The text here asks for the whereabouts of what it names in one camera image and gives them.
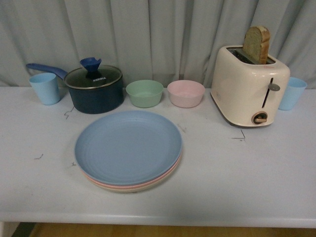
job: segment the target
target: blue lid knob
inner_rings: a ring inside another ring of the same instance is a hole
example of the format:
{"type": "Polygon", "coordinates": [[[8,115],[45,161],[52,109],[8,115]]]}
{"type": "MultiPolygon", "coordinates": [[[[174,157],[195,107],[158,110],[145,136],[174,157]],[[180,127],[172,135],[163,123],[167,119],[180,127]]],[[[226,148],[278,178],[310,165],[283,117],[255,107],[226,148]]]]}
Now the blue lid knob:
{"type": "Polygon", "coordinates": [[[91,73],[98,70],[101,62],[102,62],[101,59],[96,60],[95,58],[84,58],[80,60],[80,64],[83,65],[83,67],[86,68],[86,70],[91,73]]]}

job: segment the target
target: toaster knob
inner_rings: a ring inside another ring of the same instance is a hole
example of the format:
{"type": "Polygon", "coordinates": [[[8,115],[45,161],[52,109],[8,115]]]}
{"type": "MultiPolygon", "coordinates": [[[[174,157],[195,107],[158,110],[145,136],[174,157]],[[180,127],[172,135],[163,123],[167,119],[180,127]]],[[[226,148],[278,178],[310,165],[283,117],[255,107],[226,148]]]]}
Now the toaster knob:
{"type": "Polygon", "coordinates": [[[258,112],[252,116],[252,122],[254,124],[261,124],[267,122],[268,115],[266,112],[258,112]]]}

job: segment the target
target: green bowl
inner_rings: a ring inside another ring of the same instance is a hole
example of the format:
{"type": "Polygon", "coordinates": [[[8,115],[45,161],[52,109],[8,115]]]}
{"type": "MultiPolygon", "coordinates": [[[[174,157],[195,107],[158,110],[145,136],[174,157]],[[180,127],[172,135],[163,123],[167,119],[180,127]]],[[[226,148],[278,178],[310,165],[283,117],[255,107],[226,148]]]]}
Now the green bowl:
{"type": "Polygon", "coordinates": [[[155,80],[138,80],[126,87],[131,103],[140,108],[149,108],[159,104],[163,85],[155,80]]]}

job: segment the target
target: wooden floor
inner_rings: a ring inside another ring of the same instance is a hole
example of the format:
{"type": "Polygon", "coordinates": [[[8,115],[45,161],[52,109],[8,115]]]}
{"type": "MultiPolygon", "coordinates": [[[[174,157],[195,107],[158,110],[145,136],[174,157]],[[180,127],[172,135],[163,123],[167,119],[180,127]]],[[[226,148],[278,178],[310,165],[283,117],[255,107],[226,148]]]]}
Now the wooden floor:
{"type": "Polygon", "coordinates": [[[30,237],[316,237],[316,229],[37,223],[30,237]]]}

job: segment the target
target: cream toaster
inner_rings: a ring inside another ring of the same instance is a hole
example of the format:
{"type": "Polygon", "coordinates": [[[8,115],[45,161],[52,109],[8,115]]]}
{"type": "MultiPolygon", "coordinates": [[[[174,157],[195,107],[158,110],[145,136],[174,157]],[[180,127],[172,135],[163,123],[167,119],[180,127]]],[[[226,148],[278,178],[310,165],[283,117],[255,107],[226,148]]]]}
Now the cream toaster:
{"type": "Polygon", "coordinates": [[[216,58],[211,96],[228,122],[265,126],[274,121],[289,77],[290,69],[270,55],[259,65],[242,46],[224,46],[216,58]]]}

